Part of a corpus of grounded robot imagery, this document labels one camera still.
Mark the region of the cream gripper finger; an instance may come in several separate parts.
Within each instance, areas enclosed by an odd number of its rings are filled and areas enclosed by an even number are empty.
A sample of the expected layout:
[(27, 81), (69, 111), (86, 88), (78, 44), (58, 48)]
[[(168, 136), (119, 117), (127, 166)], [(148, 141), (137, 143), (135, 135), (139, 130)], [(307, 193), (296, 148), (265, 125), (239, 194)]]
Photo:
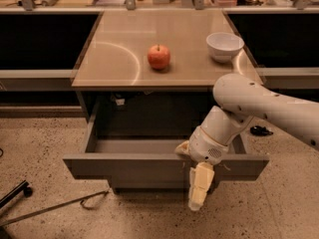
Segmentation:
[(179, 155), (189, 155), (189, 141), (186, 140), (182, 142), (181, 144), (179, 144), (175, 148), (174, 153)]
[(188, 207), (191, 211), (198, 211), (203, 206), (213, 178), (213, 166), (208, 162), (200, 162), (190, 169)]

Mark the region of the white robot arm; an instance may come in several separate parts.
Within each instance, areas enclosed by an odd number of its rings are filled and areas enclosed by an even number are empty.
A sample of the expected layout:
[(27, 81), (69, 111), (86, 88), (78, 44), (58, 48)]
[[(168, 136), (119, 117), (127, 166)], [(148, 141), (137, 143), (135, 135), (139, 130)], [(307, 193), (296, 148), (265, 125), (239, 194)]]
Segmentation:
[(274, 93), (239, 74), (219, 78), (212, 90), (216, 105), (189, 140), (176, 147), (196, 162), (189, 172), (188, 207), (199, 210), (214, 178), (213, 168), (232, 141), (254, 118), (267, 120), (304, 143), (319, 149), (319, 104)]

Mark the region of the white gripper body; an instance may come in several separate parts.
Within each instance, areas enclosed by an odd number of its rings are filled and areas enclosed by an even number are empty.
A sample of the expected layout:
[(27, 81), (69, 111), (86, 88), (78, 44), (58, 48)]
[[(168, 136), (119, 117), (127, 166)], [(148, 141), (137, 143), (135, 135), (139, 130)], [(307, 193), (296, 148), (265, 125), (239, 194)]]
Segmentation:
[(211, 139), (204, 130), (198, 126), (192, 133), (188, 151), (190, 157), (196, 162), (209, 162), (211, 165), (221, 163), (222, 157), (228, 153), (229, 147)]

